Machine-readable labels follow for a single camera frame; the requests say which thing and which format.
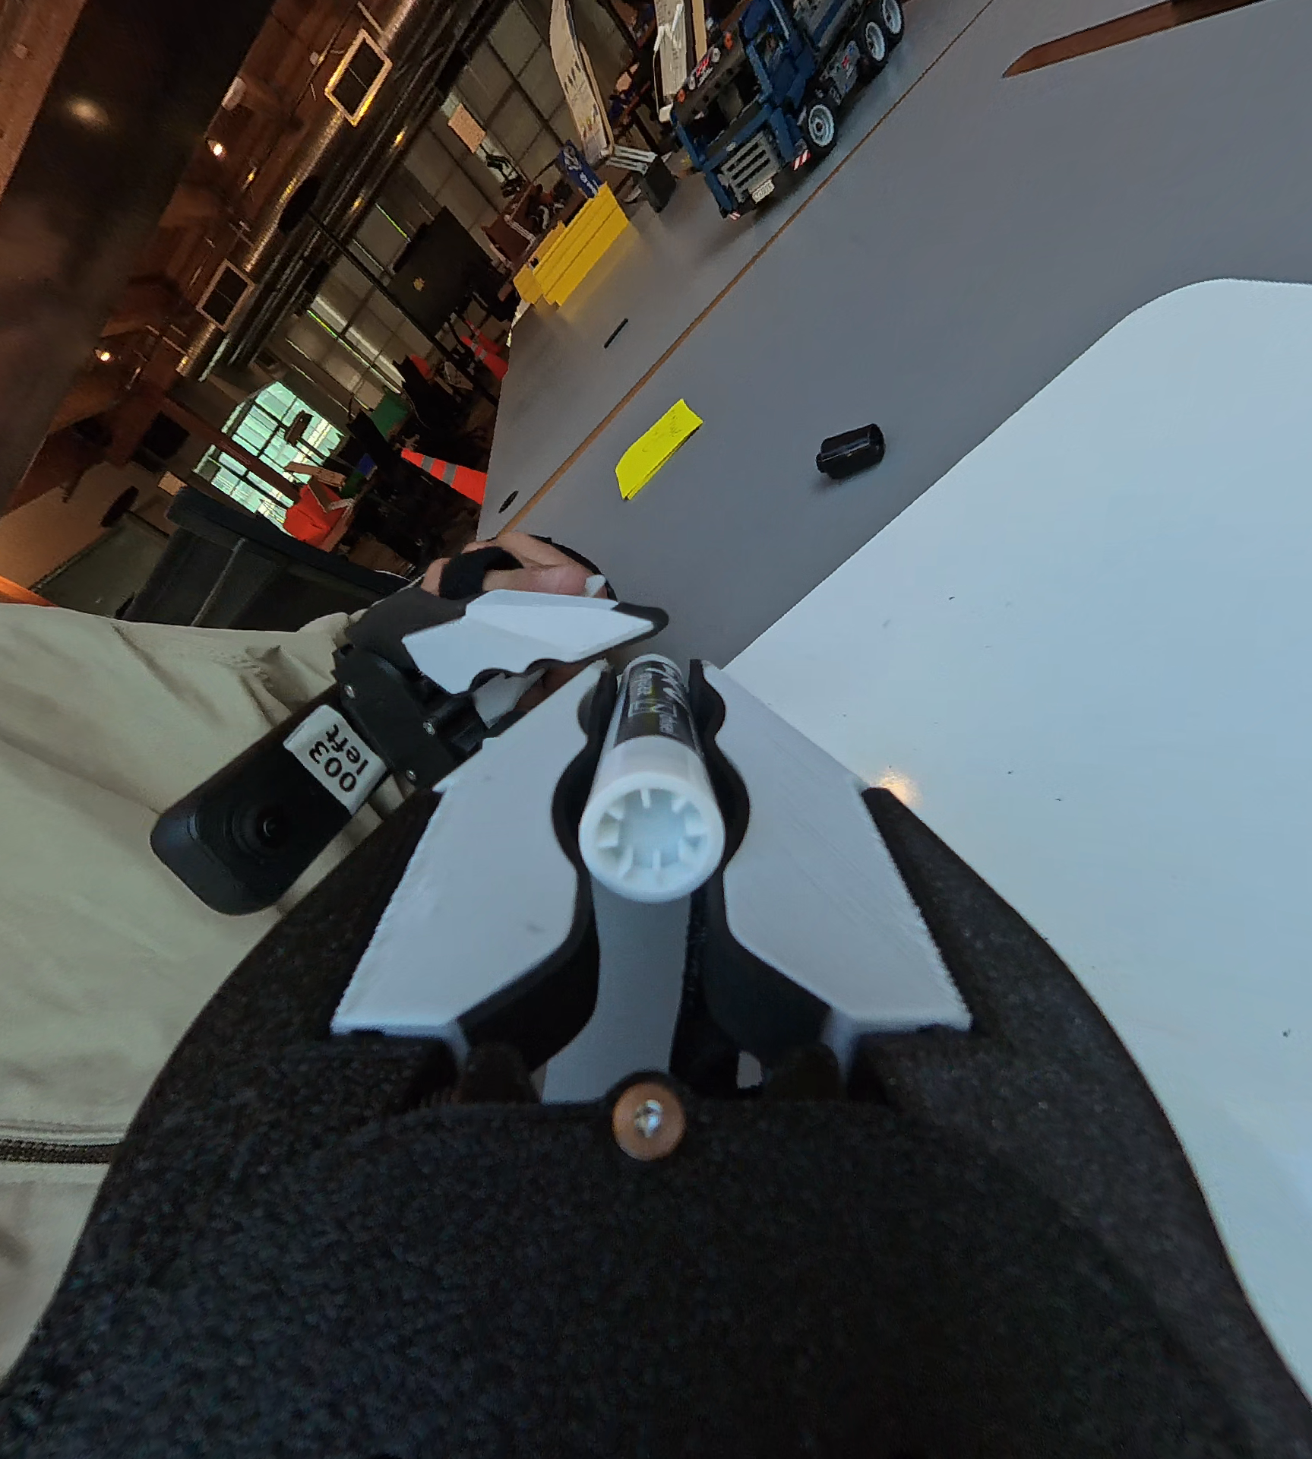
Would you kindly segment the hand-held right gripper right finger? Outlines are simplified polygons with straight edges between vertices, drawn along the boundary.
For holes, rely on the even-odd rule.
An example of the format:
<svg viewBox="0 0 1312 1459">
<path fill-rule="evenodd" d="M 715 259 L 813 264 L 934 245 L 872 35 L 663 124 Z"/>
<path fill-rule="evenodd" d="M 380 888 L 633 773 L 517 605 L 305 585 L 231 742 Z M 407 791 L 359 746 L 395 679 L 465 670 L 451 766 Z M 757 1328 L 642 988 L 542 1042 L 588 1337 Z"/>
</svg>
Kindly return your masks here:
<svg viewBox="0 0 1312 1459">
<path fill-rule="evenodd" d="M 867 784 L 724 668 L 690 663 L 728 842 L 701 888 L 697 986 L 761 1067 L 876 1035 L 968 1033 L 973 1013 L 865 800 Z"/>
</svg>

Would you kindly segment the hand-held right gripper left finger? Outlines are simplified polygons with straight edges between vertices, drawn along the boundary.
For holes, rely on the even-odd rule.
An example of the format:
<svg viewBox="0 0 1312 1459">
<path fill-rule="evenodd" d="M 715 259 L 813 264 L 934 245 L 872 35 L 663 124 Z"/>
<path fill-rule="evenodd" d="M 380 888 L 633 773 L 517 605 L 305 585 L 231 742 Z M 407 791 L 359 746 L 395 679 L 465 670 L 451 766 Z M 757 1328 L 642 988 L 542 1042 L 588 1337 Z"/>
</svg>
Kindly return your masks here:
<svg viewBox="0 0 1312 1459">
<path fill-rule="evenodd" d="M 541 1067 L 591 1020 L 598 944 L 575 827 L 613 697 L 609 665 L 586 667 L 445 777 L 335 1035 L 433 1040 L 461 1065 L 506 1044 Z"/>
</svg>

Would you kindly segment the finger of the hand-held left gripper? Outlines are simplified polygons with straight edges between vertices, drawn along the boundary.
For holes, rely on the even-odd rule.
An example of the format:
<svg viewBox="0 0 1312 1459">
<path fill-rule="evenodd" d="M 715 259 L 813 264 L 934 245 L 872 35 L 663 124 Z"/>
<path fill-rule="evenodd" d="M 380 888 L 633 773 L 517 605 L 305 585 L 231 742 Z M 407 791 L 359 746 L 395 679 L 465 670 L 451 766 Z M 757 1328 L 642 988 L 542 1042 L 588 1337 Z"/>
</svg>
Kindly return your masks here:
<svg viewBox="0 0 1312 1459">
<path fill-rule="evenodd" d="M 586 661 L 665 627 L 660 607 L 497 589 L 470 598 L 447 622 L 405 632 L 402 647 L 443 692 L 469 694 L 492 676 Z"/>
</svg>

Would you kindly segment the white dry erase marker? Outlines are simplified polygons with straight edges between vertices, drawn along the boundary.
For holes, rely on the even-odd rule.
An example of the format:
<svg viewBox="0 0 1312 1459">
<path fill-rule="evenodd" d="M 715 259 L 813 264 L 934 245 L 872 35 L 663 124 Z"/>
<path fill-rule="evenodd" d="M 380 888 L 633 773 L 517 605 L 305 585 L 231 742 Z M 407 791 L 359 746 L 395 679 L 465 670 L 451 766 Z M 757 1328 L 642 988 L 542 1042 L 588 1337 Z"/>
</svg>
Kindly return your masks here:
<svg viewBox="0 0 1312 1459">
<path fill-rule="evenodd" d="M 717 870 L 726 822 L 679 665 L 629 663 L 580 814 L 591 878 L 638 903 L 690 896 Z"/>
</svg>

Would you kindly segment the black marker cap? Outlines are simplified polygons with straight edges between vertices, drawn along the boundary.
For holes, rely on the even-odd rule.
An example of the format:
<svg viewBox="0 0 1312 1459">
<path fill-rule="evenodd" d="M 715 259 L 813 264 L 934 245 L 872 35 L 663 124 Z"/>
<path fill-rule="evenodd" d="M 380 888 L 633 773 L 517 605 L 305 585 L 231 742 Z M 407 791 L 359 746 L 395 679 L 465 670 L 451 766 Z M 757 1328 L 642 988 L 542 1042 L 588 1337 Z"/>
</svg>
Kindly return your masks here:
<svg viewBox="0 0 1312 1459">
<path fill-rule="evenodd" d="M 847 479 L 885 459 L 887 441 L 878 423 L 840 430 L 822 439 L 815 466 L 827 479 Z"/>
</svg>

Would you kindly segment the white whiteboard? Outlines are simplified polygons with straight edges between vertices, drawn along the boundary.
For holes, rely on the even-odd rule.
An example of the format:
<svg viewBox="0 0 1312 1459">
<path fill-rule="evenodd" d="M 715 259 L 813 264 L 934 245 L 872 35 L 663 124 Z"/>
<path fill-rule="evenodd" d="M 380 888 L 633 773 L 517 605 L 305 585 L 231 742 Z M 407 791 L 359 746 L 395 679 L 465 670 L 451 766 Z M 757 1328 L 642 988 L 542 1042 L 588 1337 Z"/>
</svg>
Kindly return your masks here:
<svg viewBox="0 0 1312 1459">
<path fill-rule="evenodd" d="M 1312 1399 L 1312 284 L 1137 308 L 728 670 L 1080 977 Z"/>
</svg>

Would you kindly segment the person's left hand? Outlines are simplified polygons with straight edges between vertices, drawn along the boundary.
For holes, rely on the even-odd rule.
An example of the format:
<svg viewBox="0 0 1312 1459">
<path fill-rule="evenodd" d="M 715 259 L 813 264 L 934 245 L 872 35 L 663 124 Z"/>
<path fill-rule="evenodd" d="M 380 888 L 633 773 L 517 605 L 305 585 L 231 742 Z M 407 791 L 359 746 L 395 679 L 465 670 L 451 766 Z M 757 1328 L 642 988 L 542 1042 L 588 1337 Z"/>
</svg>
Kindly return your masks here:
<svg viewBox="0 0 1312 1459">
<path fill-rule="evenodd" d="M 606 575 L 584 557 L 571 555 L 542 537 L 524 531 L 503 531 L 494 539 L 517 567 L 490 569 L 483 576 L 485 591 L 551 593 L 568 596 L 613 598 Z"/>
</svg>

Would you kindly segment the red orange object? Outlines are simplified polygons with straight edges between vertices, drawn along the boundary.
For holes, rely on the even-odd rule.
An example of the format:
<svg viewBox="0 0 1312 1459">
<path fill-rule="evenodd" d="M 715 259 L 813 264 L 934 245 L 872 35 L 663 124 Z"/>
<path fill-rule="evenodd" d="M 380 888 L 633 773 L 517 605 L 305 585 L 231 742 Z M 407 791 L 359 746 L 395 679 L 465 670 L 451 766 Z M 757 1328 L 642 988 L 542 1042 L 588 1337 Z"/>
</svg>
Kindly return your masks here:
<svg viewBox="0 0 1312 1459">
<path fill-rule="evenodd" d="M 472 501 L 478 506 L 483 504 L 487 492 L 487 472 L 467 465 L 452 463 L 443 457 L 436 457 L 433 454 L 425 454 L 413 447 L 404 447 L 400 454 L 404 461 L 414 465 L 416 468 L 422 468 L 433 479 L 449 484 L 467 501 Z"/>
</svg>

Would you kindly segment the orange bag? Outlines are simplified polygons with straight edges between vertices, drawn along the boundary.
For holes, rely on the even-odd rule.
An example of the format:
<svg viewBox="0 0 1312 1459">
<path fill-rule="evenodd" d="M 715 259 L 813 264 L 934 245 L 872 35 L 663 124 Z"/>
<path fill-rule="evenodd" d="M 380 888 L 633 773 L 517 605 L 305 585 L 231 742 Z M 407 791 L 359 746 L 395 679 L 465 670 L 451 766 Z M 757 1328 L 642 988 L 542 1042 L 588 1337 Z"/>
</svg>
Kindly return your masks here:
<svg viewBox="0 0 1312 1459">
<path fill-rule="evenodd" d="M 297 499 L 287 506 L 281 528 L 306 546 L 332 551 L 346 535 L 353 499 L 342 497 L 326 483 L 306 479 Z"/>
</svg>

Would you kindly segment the yellow paper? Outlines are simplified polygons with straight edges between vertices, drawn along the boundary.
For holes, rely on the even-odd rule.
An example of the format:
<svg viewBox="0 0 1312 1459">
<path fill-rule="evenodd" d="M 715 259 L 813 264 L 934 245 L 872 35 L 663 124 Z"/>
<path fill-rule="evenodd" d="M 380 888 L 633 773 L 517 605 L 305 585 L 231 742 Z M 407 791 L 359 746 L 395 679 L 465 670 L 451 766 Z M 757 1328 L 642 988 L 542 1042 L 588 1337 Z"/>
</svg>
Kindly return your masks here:
<svg viewBox="0 0 1312 1459">
<path fill-rule="evenodd" d="M 678 400 L 654 425 L 647 427 L 615 465 L 622 501 L 638 495 L 701 425 L 701 414 L 685 400 Z"/>
</svg>

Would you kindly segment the black screen on stand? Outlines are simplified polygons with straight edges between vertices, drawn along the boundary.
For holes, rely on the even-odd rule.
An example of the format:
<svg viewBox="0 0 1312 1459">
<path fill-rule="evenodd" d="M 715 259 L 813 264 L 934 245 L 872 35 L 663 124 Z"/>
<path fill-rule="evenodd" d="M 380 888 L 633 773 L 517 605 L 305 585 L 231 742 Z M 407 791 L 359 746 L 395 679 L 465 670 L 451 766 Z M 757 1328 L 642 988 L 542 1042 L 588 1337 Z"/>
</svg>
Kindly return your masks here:
<svg viewBox="0 0 1312 1459">
<path fill-rule="evenodd" d="M 472 300 L 496 302 L 505 282 L 497 261 L 447 209 L 420 225 L 391 270 L 387 290 L 427 337 Z"/>
</svg>

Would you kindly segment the yellow bin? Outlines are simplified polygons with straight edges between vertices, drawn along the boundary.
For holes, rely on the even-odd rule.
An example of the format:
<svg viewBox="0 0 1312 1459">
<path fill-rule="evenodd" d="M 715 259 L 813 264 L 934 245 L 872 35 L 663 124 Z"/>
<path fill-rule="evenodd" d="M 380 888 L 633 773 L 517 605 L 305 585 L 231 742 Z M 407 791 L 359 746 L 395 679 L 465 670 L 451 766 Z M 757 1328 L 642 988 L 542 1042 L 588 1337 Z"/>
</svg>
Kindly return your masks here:
<svg viewBox="0 0 1312 1459">
<path fill-rule="evenodd" d="M 555 308 L 569 302 L 627 228 L 627 210 L 607 183 L 600 185 L 568 221 L 557 223 L 539 241 L 515 273 L 519 300 Z"/>
</svg>

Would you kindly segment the person's beige jacket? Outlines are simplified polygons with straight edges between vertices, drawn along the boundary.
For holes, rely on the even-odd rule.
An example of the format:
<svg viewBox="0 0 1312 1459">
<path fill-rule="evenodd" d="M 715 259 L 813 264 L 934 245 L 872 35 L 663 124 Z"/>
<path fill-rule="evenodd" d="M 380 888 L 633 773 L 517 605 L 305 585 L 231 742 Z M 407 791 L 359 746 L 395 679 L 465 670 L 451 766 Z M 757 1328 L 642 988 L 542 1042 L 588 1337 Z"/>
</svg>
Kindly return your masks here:
<svg viewBox="0 0 1312 1459">
<path fill-rule="evenodd" d="M 402 802 L 395 786 L 377 791 L 272 908 L 207 908 L 150 845 L 157 818 L 191 789 L 150 809 L 97 782 L 114 623 L 0 605 L 0 1383 L 195 1016 Z"/>
</svg>

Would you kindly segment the white curved sign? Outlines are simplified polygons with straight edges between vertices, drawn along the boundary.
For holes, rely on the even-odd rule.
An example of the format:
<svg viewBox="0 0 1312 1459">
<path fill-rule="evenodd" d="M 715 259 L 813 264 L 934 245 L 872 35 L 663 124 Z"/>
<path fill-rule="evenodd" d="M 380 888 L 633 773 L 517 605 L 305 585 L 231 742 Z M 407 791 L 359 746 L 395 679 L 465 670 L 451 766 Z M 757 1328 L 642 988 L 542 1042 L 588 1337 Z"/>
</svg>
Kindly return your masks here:
<svg viewBox="0 0 1312 1459">
<path fill-rule="evenodd" d="M 580 153 L 593 167 L 609 163 L 615 140 L 609 129 L 606 100 L 598 88 L 591 57 L 575 34 L 571 1 L 551 1 L 550 50 Z"/>
</svg>

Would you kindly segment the blue toy truck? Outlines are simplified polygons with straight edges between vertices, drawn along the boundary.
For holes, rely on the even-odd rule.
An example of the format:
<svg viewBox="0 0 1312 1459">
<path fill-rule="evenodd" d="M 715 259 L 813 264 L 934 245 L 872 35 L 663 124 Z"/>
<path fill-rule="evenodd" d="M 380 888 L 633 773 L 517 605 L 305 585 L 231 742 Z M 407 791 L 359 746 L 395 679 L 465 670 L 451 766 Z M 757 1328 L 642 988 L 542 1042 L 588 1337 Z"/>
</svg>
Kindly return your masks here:
<svg viewBox="0 0 1312 1459">
<path fill-rule="evenodd" d="M 897 52 L 901 1 L 750 1 L 678 88 L 672 129 L 737 221 L 833 153 L 851 97 Z"/>
</svg>

